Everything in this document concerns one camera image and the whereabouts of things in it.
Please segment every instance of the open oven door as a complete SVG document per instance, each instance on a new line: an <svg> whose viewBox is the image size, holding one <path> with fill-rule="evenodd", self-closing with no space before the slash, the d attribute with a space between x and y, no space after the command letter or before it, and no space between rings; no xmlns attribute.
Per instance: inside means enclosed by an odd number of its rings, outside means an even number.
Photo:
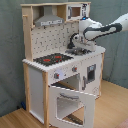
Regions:
<svg viewBox="0 0 128 128"><path fill-rule="evenodd" d="M83 121L66 119L83 107ZM56 86L49 88L49 123L58 128L93 128L95 96Z"/></svg>

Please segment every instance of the fabric backdrop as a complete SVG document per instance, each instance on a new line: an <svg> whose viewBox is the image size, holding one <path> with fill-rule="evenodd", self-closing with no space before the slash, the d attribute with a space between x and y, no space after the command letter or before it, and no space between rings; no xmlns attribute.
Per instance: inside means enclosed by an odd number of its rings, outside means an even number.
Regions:
<svg viewBox="0 0 128 128"><path fill-rule="evenodd" d="M107 25L128 13L128 0L89 0L90 18ZM25 101L22 60L25 58L20 4L68 0L0 0L0 116ZM103 79L128 88L128 32L96 40L106 48Z"/></svg>

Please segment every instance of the sink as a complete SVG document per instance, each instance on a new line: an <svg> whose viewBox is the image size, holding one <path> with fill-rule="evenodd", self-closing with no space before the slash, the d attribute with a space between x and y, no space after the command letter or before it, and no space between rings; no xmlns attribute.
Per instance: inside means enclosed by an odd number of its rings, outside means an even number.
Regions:
<svg viewBox="0 0 128 128"><path fill-rule="evenodd" d="M86 55L88 53L91 53L91 51L83 48L73 48L73 49L66 50L65 53L80 56L80 55Z"/></svg>

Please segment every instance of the wooden floor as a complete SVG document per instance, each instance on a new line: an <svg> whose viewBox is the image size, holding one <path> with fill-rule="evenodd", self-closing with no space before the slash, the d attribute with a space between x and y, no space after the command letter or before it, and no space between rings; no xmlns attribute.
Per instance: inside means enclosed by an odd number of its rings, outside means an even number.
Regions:
<svg viewBox="0 0 128 128"><path fill-rule="evenodd" d="M74 112L82 118L83 109ZM96 100L94 128L115 128L128 118L128 89L102 81L102 96ZM44 128L33 116L19 109L0 118L0 128Z"/></svg>

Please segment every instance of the backsplash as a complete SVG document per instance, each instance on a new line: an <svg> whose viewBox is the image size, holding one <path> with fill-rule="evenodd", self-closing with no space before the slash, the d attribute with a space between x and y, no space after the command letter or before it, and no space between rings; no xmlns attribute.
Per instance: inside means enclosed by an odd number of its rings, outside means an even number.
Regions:
<svg viewBox="0 0 128 128"><path fill-rule="evenodd" d="M73 33L78 33L78 22L35 27L31 32L33 58L66 50Z"/></svg>

